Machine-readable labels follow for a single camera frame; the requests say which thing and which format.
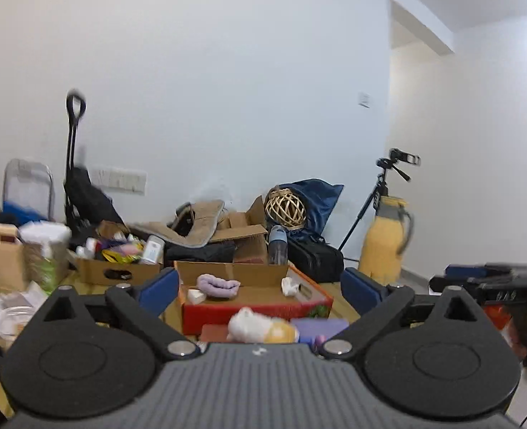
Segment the wall power outlet strip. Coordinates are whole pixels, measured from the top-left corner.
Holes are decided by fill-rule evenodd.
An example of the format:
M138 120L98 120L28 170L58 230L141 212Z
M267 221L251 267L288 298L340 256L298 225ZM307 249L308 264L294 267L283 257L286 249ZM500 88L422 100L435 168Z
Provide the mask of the wall power outlet strip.
M118 168L92 168L89 172L92 183L100 188L144 195L147 174Z

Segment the red cardboard tray box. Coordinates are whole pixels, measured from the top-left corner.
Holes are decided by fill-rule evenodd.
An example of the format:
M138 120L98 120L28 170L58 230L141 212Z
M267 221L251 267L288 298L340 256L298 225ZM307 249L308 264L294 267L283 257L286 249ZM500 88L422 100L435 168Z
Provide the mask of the red cardboard tray box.
M186 335L200 335L206 324L226 325L243 307L284 320L326 318L333 307L333 297L292 265L178 261L175 267L180 279L182 331ZM237 296L224 300L208 297L199 304L192 303L188 291L197 286L202 274L238 281Z

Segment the lilac fuzzy scrunchie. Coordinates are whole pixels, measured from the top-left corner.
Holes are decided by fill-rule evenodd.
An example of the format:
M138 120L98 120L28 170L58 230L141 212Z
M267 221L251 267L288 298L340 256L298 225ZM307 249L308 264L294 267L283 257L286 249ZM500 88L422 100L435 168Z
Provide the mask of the lilac fuzzy scrunchie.
M218 278L208 273L199 275L197 279L198 290L213 298L235 298L240 286L241 283L239 281Z

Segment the black case on floor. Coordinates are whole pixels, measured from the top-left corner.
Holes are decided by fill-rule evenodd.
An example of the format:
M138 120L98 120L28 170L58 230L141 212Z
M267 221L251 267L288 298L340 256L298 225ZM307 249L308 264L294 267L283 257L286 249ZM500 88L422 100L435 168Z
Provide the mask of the black case on floor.
M289 237L288 259L299 271L318 284L339 282L345 267L342 253L321 237Z

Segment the woven rattan ball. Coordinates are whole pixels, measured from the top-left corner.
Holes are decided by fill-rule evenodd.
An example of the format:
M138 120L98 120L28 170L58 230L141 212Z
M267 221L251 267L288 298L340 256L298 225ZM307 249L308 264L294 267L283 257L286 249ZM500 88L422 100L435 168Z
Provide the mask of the woven rattan ball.
M265 198L265 214L269 220L289 231L304 228L307 210L302 199L289 188L272 188Z

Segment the white cube sponge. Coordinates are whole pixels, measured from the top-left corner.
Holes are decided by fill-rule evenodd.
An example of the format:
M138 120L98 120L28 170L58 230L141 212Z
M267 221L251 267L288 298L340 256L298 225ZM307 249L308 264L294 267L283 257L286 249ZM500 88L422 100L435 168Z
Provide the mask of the white cube sponge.
M187 301L191 305L200 305L205 302L206 298L207 295L198 289L188 289L187 291Z

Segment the red brown sponge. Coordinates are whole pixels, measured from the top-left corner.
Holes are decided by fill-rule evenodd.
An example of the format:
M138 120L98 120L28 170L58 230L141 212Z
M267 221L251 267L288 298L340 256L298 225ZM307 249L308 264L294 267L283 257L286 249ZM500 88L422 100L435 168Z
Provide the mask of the red brown sponge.
M227 324L205 324L201 328L201 334L198 341L202 343L228 343L231 339L228 337Z

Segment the blue water bottle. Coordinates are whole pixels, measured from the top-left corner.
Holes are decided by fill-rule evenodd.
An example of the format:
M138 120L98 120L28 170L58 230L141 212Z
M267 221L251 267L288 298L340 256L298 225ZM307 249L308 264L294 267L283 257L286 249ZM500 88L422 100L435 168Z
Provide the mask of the blue water bottle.
M288 263L288 236L280 225L273 226L269 231L269 264L286 265Z

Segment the wall light switch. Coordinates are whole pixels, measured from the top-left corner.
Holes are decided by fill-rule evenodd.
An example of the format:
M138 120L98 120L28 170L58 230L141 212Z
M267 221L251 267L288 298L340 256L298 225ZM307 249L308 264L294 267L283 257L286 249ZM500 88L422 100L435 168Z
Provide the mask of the wall light switch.
M365 109L371 108L371 99L367 93L364 93L364 92L359 93L358 103L362 108L365 108Z

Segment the purple knit cloth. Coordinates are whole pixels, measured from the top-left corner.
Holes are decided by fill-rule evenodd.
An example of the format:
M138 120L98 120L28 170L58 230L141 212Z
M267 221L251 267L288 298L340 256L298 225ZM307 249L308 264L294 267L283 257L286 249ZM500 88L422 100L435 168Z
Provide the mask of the purple knit cloth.
M345 319L300 318L291 319L299 334L299 343L319 345L349 326Z

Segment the open brown cardboard box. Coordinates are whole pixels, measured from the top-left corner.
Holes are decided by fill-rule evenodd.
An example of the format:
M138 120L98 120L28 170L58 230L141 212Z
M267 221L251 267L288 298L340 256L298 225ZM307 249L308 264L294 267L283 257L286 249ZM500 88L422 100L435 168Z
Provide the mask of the open brown cardboard box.
M235 245L234 263L267 264L269 252L263 205L262 197L258 196L247 211L230 211L220 218L210 242L232 242Z

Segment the clear snack jar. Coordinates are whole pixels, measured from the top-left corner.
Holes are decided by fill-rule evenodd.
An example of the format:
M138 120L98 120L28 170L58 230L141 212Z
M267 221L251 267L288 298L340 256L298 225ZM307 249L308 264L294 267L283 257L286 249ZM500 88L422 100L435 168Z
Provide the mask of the clear snack jar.
M13 306L0 310L0 343L11 345L35 313L36 310L31 306Z

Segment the metal folding chair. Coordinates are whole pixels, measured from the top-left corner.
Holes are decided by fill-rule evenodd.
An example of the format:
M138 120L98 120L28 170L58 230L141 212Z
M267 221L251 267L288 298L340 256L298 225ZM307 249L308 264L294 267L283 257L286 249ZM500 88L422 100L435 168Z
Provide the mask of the metal folding chair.
M48 166L19 158L6 164L2 209L13 215L17 225L52 221L54 198L54 181Z

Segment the yellow white plush toy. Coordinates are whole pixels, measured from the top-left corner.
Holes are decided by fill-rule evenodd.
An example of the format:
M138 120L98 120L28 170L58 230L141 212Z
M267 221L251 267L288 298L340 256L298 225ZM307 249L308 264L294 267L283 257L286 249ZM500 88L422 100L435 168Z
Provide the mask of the yellow white plush toy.
M228 322L228 340L249 344L290 344L299 331L289 322L241 308Z

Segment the dark blue fabric bag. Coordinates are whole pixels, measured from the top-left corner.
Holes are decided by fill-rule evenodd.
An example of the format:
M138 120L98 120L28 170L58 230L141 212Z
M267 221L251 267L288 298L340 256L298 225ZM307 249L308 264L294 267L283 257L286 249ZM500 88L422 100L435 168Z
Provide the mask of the dark blue fabric bag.
M278 188L291 190L305 206L307 215L303 228L288 232L289 238L296 240L319 239L322 236L327 221L344 190L342 184L331 185L319 178L280 184Z

